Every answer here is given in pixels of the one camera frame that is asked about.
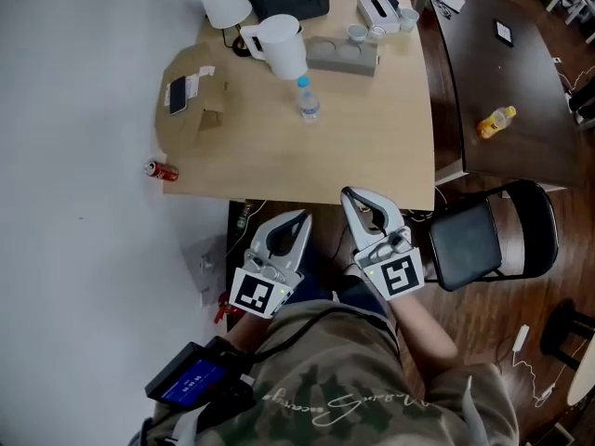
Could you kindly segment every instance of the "white pitcher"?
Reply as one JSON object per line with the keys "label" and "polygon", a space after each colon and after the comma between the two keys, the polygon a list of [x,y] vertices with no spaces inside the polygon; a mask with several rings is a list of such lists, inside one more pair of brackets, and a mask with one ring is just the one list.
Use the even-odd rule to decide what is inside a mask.
{"label": "white pitcher", "polygon": [[[244,26],[240,30],[250,54],[269,63],[279,79],[298,79],[308,70],[306,46],[301,37],[299,21],[291,15],[273,15],[259,25]],[[262,46],[259,51],[253,37]]]}

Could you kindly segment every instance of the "smartphone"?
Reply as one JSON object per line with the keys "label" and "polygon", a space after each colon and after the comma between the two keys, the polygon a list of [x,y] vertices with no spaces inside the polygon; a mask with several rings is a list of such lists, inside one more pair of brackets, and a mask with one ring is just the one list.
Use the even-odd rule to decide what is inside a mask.
{"label": "smartphone", "polygon": [[186,76],[182,76],[169,85],[169,115],[184,111],[187,105]]}

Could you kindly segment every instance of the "yellow juice bottle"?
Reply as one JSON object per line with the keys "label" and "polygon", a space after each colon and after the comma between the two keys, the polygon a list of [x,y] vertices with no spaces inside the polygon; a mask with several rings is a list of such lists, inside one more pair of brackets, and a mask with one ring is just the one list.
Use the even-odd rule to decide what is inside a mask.
{"label": "yellow juice bottle", "polygon": [[517,115],[517,110],[512,106],[498,108],[492,112],[490,117],[477,124],[477,134],[481,138],[490,138],[496,132],[506,129],[515,115]]}

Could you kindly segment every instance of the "lamp shade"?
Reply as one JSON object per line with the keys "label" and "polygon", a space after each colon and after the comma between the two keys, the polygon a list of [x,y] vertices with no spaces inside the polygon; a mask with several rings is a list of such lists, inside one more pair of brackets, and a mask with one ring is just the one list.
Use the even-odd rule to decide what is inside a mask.
{"label": "lamp shade", "polygon": [[202,0],[214,28],[230,28],[245,20],[252,11],[248,0]]}

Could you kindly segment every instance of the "black folding chair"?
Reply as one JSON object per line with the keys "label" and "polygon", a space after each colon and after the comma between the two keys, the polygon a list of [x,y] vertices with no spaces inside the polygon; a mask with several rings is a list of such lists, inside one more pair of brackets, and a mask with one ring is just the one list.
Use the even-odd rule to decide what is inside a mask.
{"label": "black folding chair", "polygon": [[[521,274],[499,271],[502,254],[487,197],[505,191],[516,208],[524,239]],[[551,200],[535,182],[520,180],[480,191],[450,203],[430,221],[430,241],[437,282],[455,291],[475,281],[536,278],[549,271],[558,255],[558,234]]]}

